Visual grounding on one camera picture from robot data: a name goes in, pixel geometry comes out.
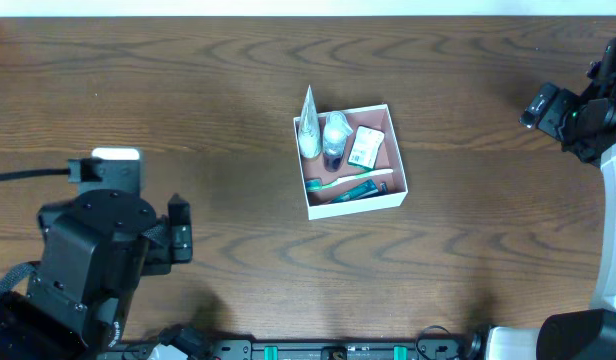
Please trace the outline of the green white toothbrush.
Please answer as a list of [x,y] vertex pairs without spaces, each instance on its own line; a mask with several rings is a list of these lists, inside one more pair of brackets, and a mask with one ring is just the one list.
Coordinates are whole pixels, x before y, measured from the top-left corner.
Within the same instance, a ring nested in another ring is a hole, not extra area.
[[328,184],[324,184],[321,179],[311,179],[311,180],[306,180],[304,182],[304,187],[307,193],[314,193],[314,192],[320,192],[326,189],[330,189],[340,184],[344,184],[344,183],[351,182],[354,180],[365,179],[365,178],[369,178],[373,176],[388,175],[392,173],[393,173],[393,169],[391,168],[376,169],[376,170],[367,171],[367,172],[360,173],[360,174],[342,176]]

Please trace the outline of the white Pantene conditioner tube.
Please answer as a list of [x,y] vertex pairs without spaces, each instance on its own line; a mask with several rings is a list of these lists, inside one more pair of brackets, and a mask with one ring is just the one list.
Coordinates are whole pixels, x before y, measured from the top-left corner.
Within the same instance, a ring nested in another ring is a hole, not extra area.
[[302,106],[297,141],[304,158],[314,159],[321,153],[321,130],[311,86],[308,86]]

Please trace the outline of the clear purple soap pump bottle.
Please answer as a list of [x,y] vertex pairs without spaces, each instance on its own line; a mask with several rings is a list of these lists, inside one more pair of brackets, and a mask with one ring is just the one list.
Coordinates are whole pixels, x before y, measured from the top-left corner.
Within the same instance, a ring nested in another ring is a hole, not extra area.
[[324,167],[328,172],[336,172],[342,164],[348,137],[353,133],[343,112],[328,114],[322,135]]

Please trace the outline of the blue disposable razor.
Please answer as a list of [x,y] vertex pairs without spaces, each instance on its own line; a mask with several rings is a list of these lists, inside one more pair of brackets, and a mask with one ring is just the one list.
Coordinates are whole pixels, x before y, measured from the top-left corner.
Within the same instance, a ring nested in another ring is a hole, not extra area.
[[387,193],[388,193],[387,184],[385,182],[382,182],[379,188],[379,195],[386,195]]

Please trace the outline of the green white soap bar box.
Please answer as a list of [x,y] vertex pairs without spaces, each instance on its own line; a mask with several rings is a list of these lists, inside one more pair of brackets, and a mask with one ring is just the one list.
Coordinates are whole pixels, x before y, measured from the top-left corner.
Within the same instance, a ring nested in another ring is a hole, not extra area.
[[384,133],[379,130],[359,126],[348,157],[348,164],[372,170],[375,167],[384,137]]

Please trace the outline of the Colgate toothpaste tube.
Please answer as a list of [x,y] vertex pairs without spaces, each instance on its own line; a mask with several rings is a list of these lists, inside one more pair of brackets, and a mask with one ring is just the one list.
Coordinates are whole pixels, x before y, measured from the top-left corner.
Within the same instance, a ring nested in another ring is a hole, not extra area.
[[344,192],[333,198],[330,203],[343,203],[348,201],[360,200],[367,197],[372,197],[380,194],[380,189],[375,185],[373,180],[367,180],[360,185]]

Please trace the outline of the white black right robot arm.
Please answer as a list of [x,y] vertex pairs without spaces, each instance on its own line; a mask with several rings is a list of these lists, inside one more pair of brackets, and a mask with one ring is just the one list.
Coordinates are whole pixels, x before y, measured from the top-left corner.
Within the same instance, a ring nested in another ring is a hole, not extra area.
[[616,38],[587,76],[581,94],[543,84],[519,121],[601,171],[604,230],[589,307],[552,315],[538,328],[490,328],[480,348],[484,360],[616,359]]

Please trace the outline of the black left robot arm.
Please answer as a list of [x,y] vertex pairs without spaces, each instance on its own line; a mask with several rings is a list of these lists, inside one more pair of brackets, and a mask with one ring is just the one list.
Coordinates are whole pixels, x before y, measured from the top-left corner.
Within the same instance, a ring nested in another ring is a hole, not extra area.
[[0,359],[94,359],[121,339],[144,276],[192,259],[179,195],[158,216],[138,192],[103,185],[43,206],[40,260],[0,281]]

